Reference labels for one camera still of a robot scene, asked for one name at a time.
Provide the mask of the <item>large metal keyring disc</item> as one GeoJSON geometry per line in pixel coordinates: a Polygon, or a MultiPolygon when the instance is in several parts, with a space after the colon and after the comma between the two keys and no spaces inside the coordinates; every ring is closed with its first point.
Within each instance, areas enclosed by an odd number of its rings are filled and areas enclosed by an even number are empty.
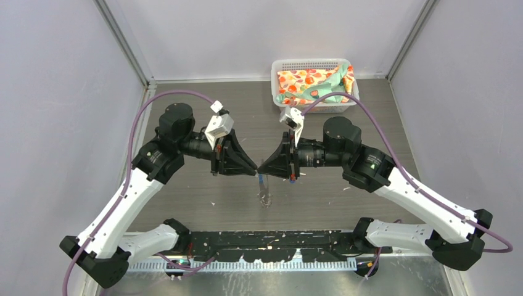
{"type": "Polygon", "coordinates": [[[270,193],[269,180],[267,175],[263,176],[263,183],[258,182],[258,199],[264,208],[269,208],[272,204],[272,195],[270,193]]]}

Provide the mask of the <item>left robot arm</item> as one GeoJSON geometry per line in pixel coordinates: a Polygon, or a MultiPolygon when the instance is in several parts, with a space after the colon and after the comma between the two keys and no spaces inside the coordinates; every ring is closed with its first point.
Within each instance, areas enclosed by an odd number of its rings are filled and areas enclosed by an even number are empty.
{"type": "Polygon", "coordinates": [[[99,216],[77,236],[66,236],[60,248],[102,288],[113,287],[135,263],[163,251],[182,255],[191,232],[175,219],[131,239],[125,232],[144,206],[184,165],[187,156],[210,162],[213,175],[257,173],[233,129],[229,113],[220,110],[208,125],[194,131],[190,105],[169,105],[159,118],[155,137],[131,162],[123,184],[99,216]]]}

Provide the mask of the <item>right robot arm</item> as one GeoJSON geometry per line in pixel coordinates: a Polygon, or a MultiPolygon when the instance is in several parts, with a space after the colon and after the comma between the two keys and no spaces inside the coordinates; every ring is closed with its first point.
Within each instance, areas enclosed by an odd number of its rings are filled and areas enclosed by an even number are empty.
{"type": "Polygon", "coordinates": [[[460,207],[438,194],[426,198],[426,189],[415,187],[414,178],[402,175],[389,155],[362,143],[361,129],[348,118],[326,120],[321,141],[285,132],[258,172],[295,180],[307,167],[340,167],[351,186],[392,201],[421,220],[421,224],[402,224],[360,218],[352,232],[352,245],[358,252],[378,247],[410,249],[459,271],[468,270],[481,258],[482,236],[492,223],[492,214],[460,207]]]}

